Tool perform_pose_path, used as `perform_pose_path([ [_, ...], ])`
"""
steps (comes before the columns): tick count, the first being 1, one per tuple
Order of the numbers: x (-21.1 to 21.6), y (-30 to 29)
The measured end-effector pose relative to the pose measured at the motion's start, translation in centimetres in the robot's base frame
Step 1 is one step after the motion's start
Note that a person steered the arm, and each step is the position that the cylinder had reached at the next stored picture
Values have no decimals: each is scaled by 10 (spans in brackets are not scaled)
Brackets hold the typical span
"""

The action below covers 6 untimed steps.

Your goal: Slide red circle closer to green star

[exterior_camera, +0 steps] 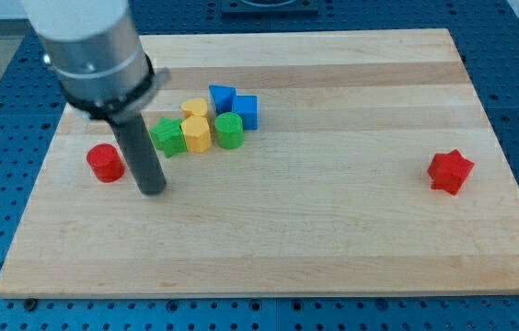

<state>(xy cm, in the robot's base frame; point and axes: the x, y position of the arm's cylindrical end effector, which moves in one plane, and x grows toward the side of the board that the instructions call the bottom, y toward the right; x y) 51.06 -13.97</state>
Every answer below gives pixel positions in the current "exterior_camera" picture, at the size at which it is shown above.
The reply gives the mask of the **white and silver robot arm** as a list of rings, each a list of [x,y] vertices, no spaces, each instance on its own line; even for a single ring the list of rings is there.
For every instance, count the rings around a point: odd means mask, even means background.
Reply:
[[[93,120],[140,115],[168,75],[156,75],[127,0],[22,0],[65,98]]]

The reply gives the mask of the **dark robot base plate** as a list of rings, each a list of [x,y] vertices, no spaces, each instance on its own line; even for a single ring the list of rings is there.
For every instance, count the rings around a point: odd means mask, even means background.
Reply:
[[[319,0],[221,0],[221,13],[232,14],[314,14]]]

